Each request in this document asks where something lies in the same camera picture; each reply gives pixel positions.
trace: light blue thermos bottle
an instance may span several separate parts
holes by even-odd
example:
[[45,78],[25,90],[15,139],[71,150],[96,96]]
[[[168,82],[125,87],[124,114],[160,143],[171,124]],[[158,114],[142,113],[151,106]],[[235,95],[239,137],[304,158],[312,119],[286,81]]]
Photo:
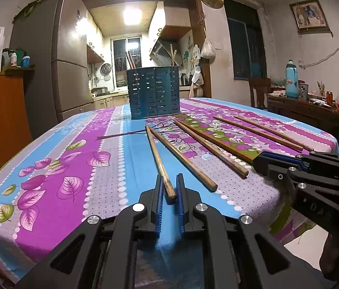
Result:
[[286,66],[286,96],[289,98],[297,98],[299,96],[298,70],[291,59]]

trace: wooden desk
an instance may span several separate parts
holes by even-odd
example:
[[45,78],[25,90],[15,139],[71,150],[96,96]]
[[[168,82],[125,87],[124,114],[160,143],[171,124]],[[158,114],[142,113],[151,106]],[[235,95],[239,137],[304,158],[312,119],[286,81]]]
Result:
[[308,101],[267,94],[269,112],[298,120],[308,125],[328,131],[339,127],[339,112]]

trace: red can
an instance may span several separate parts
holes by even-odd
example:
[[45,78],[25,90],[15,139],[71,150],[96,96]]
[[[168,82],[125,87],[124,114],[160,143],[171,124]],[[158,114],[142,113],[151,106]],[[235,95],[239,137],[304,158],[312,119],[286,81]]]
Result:
[[327,91],[326,93],[326,103],[331,107],[333,105],[333,93],[331,91]]

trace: cable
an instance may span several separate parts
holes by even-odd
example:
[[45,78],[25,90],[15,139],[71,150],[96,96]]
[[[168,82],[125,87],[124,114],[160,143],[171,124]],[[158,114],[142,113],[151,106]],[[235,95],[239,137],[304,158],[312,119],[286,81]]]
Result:
[[315,65],[318,65],[326,60],[328,60],[330,57],[334,56],[336,54],[336,52],[339,51],[339,48],[337,48],[334,53],[331,53],[328,57],[326,57],[325,59],[321,59],[319,62],[316,62],[316,63],[311,63],[311,64],[308,64],[308,65],[299,65],[300,68],[303,68],[305,69],[306,67],[311,67],[311,66],[315,66]]

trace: table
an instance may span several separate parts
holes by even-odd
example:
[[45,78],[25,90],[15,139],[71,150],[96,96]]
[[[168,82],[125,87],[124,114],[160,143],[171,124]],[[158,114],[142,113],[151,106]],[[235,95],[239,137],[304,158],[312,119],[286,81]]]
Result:
[[[181,114],[131,120],[129,105],[75,115],[28,145],[0,170],[0,269],[18,279],[61,242],[89,215],[118,214],[154,187],[157,169],[144,126],[148,122],[175,144],[219,188],[209,192],[161,143],[157,148],[172,181],[183,173],[186,187],[199,191],[203,202],[222,214],[250,214],[270,227],[285,243],[312,223],[290,208],[278,183],[258,175],[251,166],[241,179],[207,149],[179,130],[173,119],[183,118],[241,151],[263,149],[290,156],[298,152],[240,128],[213,119],[245,116],[303,141],[316,151],[336,152],[331,135],[277,114],[243,105],[207,99],[181,99]],[[161,235],[157,243],[140,243],[136,286],[202,288],[202,250],[180,237],[176,206],[164,200]]]
[[339,111],[302,99],[267,94],[267,109],[269,112],[299,120],[326,131],[339,127]]

